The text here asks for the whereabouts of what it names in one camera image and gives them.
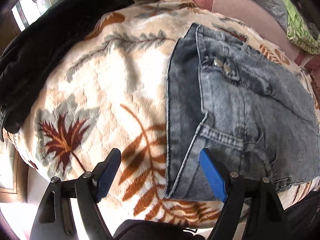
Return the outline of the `green patterned folded blanket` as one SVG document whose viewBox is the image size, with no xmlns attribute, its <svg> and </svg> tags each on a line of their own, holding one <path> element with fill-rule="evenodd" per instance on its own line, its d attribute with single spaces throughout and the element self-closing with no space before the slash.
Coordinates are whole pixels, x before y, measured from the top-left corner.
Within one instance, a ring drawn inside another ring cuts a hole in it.
<svg viewBox="0 0 320 240">
<path fill-rule="evenodd" d="M 283 0 L 287 9 L 287 38 L 311 55 L 319 55 L 319 36 L 315 38 L 298 8 L 290 1 Z"/>
</svg>

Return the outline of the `grey-blue denim pants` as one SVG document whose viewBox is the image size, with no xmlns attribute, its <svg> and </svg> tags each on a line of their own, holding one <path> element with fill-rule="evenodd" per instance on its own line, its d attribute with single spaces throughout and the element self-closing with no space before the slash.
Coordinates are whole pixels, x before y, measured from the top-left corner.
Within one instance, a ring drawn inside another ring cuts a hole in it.
<svg viewBox="0 0 320 240">
<path fill-rule="evenodd" d="M 167 198 L 215 198 L 199 163 L 207 148 L 230 171 L 277 191 L 319 176 L 315 104 L 298 77 L 238 38 L 194 23 L 167 75 Z"/>
</svg>

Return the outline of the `pink sofa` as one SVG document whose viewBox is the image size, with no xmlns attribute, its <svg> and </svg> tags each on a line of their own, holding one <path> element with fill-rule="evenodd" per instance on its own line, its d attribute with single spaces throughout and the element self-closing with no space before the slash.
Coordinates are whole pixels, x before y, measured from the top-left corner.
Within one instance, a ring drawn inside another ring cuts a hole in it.
<svg viewBox="0 0 320 240">
<path fill-rule="evenodd" d="M 296 64 L 310 70 L 319 81 L 319 56 L 307 54 L 287 39 L 285 30 L 253 0 L 194 0 L 199 7 L 241 20 L 262 38 L 278 45 Z"/>
</svg>

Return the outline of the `black cloth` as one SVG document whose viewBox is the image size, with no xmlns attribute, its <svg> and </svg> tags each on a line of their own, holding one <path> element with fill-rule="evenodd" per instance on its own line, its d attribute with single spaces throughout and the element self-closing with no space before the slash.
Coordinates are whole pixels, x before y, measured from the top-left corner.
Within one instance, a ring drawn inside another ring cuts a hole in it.
<svg viewBox="0 0 320 240">
<path fill-rule="evenodd" d="M 133 0 L 60 0 L 6 47 L 1 56 L 1 130 L 24 124 L 48 76 L 103 14 Z"/>
</svg>

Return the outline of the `cream leaf-pattern blanket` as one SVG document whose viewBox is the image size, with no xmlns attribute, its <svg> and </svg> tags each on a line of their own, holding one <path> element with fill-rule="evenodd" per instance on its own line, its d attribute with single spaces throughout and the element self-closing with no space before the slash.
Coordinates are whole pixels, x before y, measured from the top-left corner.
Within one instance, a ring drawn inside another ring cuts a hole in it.
<svg viewBox="0 0 320 240">
<path fill-rule="evenodd" d="M 167 75 L 176 43 L 193 23 L 228 33 L 298 77 L 315 99 L 311 79 L 273 43 L 234 18 L 191 0 L 134 0 L 100 18 L 49 75 L 27 117 L 10 137 L 40 174 L 74 179 L 121 151 L 121 165 L 99 208 L 117 220 L 214 226 L 221 201 L 164 194 L 167 164 Z M 319 189 L 319 176 L 278 191 L 283 207 Z"/>
</svg>

